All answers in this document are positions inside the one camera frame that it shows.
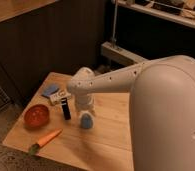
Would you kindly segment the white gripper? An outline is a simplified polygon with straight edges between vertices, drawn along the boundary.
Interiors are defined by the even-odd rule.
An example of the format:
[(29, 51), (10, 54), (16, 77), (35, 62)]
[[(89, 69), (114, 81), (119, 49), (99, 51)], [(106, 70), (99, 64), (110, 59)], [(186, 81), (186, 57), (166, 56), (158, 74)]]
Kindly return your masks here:
[(90, 113), (91, 115), (95, 115), (94, 98), (92, 94), (76, 95), (74, 102), (78, 114)]

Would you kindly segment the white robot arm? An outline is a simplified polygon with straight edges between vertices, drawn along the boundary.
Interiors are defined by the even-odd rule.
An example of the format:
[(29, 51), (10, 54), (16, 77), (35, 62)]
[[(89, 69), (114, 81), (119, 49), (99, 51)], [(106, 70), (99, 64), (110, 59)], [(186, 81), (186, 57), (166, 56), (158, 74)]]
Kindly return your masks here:
[(195, 171), (194, 58), (146, 60), (90, 78), (86, 71), (68, 82), (71, 94), (129, 94), (134, 171)]

